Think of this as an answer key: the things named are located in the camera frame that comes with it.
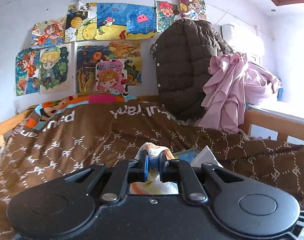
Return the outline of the yellow-green towel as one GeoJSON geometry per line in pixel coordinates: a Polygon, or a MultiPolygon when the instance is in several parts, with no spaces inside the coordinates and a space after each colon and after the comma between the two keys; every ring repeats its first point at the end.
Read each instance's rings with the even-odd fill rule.
{"type": "Polygon", "coordinates": [[[159,173],[159,155],[164,152],[168,160],[175,157],[170,152],[169,148],[165,146],[157,146],[152,142],[146,142],[143,144],[135,159],[139,159],[143,154],[143,151],[147,151],[148,161],[148,177],[146,182],[135,182],[130,185],[130,194],[178,194],[177,184],[173,182],[163,183],[160,181],[159,173]]]}

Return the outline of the grey tray with cartoon picture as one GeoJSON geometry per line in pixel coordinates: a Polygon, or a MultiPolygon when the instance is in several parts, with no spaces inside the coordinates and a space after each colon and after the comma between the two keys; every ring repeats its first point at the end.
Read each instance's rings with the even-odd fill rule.
{"type": "Polygon", "coordinates": [[[208,146],[202,150],[197,148],[176,152],[173,154],[176,159],[185,160],[191,164],[192,167],[201,167],[203,163],[210,163],[223,167],[216,159],[208,146]]]}

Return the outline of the brown PF patterned blanket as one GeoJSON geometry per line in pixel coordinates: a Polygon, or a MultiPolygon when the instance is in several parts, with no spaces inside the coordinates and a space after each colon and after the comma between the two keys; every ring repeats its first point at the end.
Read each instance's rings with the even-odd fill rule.
{"type": "Polygon", "coordinates": [[[153,103],[113,95],[70,96],[48,107],[47,122],[35,108],[0,152],[0,239],[13,236],[6,208],[16,194],[94,163],[115,166],[146,142],[173,153],[209,147],[226,169],[287,191],[304,208],[304,146],[185,126],[153,103]]]}

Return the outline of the pink framed girl drawing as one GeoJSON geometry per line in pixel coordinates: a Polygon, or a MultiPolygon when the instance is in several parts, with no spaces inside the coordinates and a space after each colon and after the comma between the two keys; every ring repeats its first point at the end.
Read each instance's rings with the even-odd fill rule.
{"type": "Polygon", "coordinates": [[[122,94],[127,86],[126,59],[100,60],[96,64],[96,90],[110,94],[122,94]]]}

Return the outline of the pink cloth pile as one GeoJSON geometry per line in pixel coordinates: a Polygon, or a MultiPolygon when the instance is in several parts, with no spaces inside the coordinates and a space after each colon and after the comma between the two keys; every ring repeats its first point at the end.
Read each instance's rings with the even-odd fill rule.
{"type": "Polygon", "coordinates": [[[274,102],[283,88],[277,76],[249,61],[245,53],[213,56],[208,70],[212,77],[202,88],[205,114],[195,123],[202,128],[238,133],[246,105],[274,102]]]}

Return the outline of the brown quilted jacket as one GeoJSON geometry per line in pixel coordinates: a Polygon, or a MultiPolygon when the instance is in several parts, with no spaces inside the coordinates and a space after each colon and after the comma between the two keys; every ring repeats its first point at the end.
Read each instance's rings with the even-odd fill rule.
{"type": "Polygon", "coordinates": [[[152,55],[156,63],[160,103],[178,120],[203,117],[203,86],[211,78],[213,56],[233,54],[232,48],[208,21],[181,19],[156,40],[152,55]]]}

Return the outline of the blond boy drawing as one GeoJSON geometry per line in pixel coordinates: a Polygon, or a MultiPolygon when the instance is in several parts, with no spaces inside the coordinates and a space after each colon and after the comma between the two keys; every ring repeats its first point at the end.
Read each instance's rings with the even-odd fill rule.
{"type": "Polygon", "coordinates": [[[72,52],[70,43],[40,50],[40,94],[74,89],[75,65],[72,52]]]}

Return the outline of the blue sea jellyfish drawing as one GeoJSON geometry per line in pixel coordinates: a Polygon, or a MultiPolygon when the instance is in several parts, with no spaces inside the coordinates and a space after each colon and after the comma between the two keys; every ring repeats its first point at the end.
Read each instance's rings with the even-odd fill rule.
{"type": "Polygon", "coordinates": [[[95,40],[143,40],[156,36],[154,7],[129,3],[98,3],[95,40]]]}

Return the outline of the orange girl drawing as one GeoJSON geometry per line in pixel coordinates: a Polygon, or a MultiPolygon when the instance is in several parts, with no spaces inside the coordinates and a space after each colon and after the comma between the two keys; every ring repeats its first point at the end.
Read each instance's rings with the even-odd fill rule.
{"type": "Polygon", "coordinates": [[[39,66],[39,49],[23,49],[17,54],[15,64],[17,96],[40,92],[39,66]]]}
{"type": "Polygon", "coordinates": [[[66,17],[35,23],[32,27],[30,47],[41,49],[64,43],[66,17]]]}

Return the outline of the red hair boy drawing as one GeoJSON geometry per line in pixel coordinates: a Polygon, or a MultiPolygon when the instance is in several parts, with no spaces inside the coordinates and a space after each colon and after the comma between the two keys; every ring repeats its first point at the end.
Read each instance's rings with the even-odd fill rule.
{"type": "Polygon", "coordinates": [[[181,18],[194,21],[205,21],[207,19],[204,0],[179,0],[179,4],[156,0],[155,9],[158,33],[164,32],[181,18]]]}

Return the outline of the black yellow pineapple drawing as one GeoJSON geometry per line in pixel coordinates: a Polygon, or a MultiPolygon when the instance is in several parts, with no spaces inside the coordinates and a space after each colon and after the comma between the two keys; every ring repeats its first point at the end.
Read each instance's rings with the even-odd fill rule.
{"type": "Polygon", "coordinates": [[[97,34],[97,3],[69,5],[66,15],[66,43],[94,40],[97,34]]]}

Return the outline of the upper orange girl drawing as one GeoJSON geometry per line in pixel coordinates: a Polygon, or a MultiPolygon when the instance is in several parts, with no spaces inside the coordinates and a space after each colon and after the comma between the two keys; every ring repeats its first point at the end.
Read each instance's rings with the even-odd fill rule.
{"type": "Polygon", "coordinates": [[[32,27],[30,47],[41,49],[64,43],[66,17],[35,23],[32,27]]]}

